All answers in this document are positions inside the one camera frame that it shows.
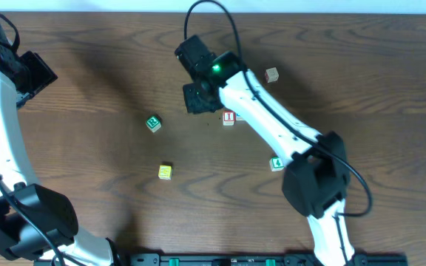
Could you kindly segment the red letter I block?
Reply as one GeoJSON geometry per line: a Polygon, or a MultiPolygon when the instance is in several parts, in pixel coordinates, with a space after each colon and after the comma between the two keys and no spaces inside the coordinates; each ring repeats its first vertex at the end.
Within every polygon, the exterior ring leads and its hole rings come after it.
{"type": "Polygon", "coordinates": [[[224,111],[222,119],[224,126],[233,126],[236,121],[236,114],[233,111],[224,111]]]}

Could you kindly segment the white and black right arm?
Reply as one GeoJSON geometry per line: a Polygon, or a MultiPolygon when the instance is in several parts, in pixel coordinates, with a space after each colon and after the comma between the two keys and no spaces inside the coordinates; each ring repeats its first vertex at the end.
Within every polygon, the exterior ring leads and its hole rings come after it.
{"type": "Polygon", "coordinates": [[[186,110],[192,114],[226,108],[240,115],[282,160],[282,191],[290,205],[308,220],[314,255],[322,265],[349,265],[355,250],[345,227],[345,198],[350,171],[343,140],[320,134],[280,105],[250,70],[243,72],[233,52],[210,52],[196,35],[175,50],[192,82],[183,86],[186,110]]]}

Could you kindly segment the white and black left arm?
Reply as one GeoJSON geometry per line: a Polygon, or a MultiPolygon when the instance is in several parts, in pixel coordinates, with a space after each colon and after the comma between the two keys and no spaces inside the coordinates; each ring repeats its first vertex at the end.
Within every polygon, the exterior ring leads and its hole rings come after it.
{"type": "Polygon", "coordinates": [[[70,200],[39,181],[24,145],[19,109],[56,80],[34,52],[17,53],[0,14],[0,256],[35,265],[121,265],[114,243],[81,228],[70,200]]]}

